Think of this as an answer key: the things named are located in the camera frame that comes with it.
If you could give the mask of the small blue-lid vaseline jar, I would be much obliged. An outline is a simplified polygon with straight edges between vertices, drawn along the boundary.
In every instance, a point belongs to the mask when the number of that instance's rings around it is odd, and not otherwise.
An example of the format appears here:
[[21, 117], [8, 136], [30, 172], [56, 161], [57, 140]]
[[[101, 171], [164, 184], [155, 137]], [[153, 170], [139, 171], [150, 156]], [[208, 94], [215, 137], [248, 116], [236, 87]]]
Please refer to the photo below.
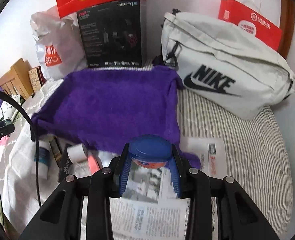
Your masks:
[[129, 156], [143, 168], [161, 168], [172, 158], [172, 144], [157, 135], [141, 135], [130, 141]]

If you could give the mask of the blue white lotion bottle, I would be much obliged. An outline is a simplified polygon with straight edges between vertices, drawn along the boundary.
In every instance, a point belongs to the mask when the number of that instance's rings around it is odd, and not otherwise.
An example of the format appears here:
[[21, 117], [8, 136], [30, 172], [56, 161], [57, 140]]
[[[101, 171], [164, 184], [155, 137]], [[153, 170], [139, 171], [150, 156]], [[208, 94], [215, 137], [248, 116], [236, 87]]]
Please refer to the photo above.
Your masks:
[[50, 144], [48, 140], [39, 140], [39, 178], [47, 180], [50, 158]]

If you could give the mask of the pink white tube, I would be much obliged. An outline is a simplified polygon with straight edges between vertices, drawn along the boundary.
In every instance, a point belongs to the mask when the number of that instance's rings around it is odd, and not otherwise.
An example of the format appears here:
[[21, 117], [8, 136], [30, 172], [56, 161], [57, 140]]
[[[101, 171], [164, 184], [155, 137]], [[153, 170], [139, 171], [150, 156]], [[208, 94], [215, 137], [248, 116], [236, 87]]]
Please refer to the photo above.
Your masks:
[[87, 152], [87, 161], [88, 161], [88, 167], [90, 169], [91, 175], [95, 174], [99, 170], [102, 169], [102, 162], [99, 158], [99, 152], [94, 150], [89, 150]]

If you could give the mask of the white cylindrical roll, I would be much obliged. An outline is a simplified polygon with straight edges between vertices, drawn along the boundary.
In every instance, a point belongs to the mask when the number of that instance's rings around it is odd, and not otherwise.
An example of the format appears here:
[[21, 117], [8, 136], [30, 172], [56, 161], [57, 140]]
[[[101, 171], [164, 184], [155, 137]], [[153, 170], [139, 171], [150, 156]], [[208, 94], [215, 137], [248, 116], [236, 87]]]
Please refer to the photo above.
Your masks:
[[77, 144], [67, 148], [67, 154], [73, 164], [87, 160], [87, 148], [84, 144]]

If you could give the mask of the newspaper sheet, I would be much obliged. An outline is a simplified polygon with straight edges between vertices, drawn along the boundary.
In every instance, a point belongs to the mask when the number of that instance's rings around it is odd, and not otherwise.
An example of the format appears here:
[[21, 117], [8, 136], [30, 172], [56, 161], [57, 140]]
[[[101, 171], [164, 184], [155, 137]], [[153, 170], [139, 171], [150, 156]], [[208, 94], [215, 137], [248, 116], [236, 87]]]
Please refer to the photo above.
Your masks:
[[[221, 138], [182, 137], [179, 148], [200, 161], [206, 175], [227, 175], [226, 150]], [[132, 164], [126, 191], [110, 199], [114, 239], [184, 239], [189, 199], [179, 199], [167, 167], [147, 169]]]

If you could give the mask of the purple fluffy towel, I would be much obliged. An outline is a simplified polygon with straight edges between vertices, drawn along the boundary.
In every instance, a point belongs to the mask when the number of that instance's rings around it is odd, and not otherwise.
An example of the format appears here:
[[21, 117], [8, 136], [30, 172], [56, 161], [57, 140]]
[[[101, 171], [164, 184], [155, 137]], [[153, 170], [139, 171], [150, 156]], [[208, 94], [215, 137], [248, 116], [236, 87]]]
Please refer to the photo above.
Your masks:
[[143, 134], [178, 145], [181, 89], [181, 78], [164, 66], [147, 71], [84, 69], [64, 78], [32, 122], [38, 136], [53, 134], [89, 150], [120, 154]]

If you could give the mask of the black flat script-text package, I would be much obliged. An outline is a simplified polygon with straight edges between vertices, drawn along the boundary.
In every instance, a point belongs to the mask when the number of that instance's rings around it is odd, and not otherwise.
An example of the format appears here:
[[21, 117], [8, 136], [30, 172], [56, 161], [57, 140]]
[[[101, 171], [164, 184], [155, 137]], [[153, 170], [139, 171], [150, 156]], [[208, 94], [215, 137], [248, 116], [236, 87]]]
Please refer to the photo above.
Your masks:
[[58, 183], [61, 183], [67, 176], [69, 176], [69, 168], [72, 165], [67, 152], [69, 147], [71, 147], [70, 144], [65, 145], [62, 157], [60, 159]]

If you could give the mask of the black gold cosmetic tube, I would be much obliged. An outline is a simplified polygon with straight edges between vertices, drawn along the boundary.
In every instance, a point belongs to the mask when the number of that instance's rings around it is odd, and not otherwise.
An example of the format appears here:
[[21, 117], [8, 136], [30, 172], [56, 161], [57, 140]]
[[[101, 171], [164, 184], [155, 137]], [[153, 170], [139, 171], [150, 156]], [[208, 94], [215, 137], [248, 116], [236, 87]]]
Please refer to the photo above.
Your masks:
[[56, 162], [57, 166], [60, 168], [61, 167], [62, 151], [61, 151], [57, 137], [50, 136], [49, 137], [49, 144], [50, 144], [51, 151], [52, 151], [53, 157], [55, 159], [55, 162]]

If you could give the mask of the brown patterned book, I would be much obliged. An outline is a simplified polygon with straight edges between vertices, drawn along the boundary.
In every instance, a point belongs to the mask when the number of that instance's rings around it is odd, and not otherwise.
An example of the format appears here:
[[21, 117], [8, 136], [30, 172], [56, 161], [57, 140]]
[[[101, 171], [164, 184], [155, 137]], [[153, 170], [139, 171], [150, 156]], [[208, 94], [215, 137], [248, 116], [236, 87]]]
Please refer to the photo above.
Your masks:
[[36, 93], [46, 83], [46, 79], [44, 78], [42, 74], [42, 69], [40, 66], [37, 66], [35, 68], [30, 69], [28, 74], [29, 74], [30, 83], [32, 85], [32, 89], [34, 93]]

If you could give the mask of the white Nike waist bag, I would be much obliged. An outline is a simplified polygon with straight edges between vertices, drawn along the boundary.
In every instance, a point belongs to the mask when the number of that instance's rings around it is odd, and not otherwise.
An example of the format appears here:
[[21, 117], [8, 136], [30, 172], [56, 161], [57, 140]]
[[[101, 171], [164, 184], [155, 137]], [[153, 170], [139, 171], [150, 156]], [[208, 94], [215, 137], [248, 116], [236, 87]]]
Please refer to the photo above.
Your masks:
[[184, 87], [241, 119], [295, 93], [286, 60], [236, 25], [191, 12], [167, 12], [162, 57]]

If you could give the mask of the white Miniso plastic bag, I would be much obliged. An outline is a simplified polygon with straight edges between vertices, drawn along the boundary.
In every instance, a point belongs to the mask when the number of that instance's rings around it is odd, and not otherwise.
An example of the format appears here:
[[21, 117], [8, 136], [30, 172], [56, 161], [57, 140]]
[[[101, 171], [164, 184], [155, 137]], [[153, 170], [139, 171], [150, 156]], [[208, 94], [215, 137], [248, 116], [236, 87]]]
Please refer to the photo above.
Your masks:
[[36, 55], [46, 80], [62, 79], [87, 68], [80, 30], [73, 18], [59, 17], [58, 8], [32, 14], [30, 25]]

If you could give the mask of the black Hecate headset box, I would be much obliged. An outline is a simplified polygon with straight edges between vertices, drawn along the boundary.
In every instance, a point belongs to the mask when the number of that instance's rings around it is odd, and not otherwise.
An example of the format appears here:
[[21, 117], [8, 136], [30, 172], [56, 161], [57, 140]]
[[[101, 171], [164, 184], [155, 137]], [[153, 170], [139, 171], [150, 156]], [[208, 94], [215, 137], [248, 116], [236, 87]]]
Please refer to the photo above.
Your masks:
[[146, 0], [118, 0], [77, 12], [90, 68], [141, 68], [147, 61]]

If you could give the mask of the red paper shopping bag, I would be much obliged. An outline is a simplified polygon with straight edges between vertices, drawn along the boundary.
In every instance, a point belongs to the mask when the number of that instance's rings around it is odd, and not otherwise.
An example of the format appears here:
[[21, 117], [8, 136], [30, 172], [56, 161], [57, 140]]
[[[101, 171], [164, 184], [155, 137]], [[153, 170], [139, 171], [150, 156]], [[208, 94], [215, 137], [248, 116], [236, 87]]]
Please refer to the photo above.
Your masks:
[[262, 0], [221, 0], [218, 19], [233, 23], [274, 50], [278, 50], [282, 30], [260, 14]]

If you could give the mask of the brown wooden headboard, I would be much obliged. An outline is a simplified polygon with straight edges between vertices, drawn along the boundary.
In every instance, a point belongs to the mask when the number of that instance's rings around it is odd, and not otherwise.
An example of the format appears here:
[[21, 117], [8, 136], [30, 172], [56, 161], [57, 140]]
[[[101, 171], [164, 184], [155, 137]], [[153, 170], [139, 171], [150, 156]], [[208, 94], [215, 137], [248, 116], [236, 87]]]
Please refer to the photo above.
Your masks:
[[281, 0], [280, 29], [282, 30], [278, 53], [287, 59], [290, 51], [295, 27], [295, 2], [294, 0]]

